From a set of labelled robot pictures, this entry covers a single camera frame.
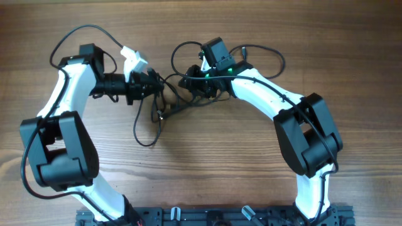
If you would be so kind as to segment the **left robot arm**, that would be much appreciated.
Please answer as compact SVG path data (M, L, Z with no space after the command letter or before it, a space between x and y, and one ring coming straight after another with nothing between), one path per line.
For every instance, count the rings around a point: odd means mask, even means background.
M131 105L164 86L160 75L147 61L126 46L124 72L106 73L106 53L93 43L82 45L79 54L62 58L59 78L46 106L20 125L25 152L22 165L29 164L36 182L57 192L56 198L74 196L94 216L96 225L144 225L145 221L128 199L108 184L99 172L99 156L82 114L89 96L120 95Z

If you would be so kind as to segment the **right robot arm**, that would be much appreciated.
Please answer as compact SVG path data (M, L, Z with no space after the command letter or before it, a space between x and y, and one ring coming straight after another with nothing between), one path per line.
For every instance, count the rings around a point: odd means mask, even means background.
M340 133L324 99L287 91L265 77L247 60L235 61L222 38L200 45L201 65L181 75L179 86L194 96L216 97L218 92L246 101L274 123L281 155L296 174L295 206L309 225L329 215L329 176L339 170L343 148Z

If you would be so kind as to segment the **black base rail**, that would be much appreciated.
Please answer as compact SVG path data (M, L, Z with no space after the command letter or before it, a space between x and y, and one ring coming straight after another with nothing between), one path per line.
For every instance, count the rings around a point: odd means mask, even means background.
M253 208L249 219L239 208L135 208L145 225L307 225L293 206ZM321 214L320 225L355 226L352 206L332 206Z

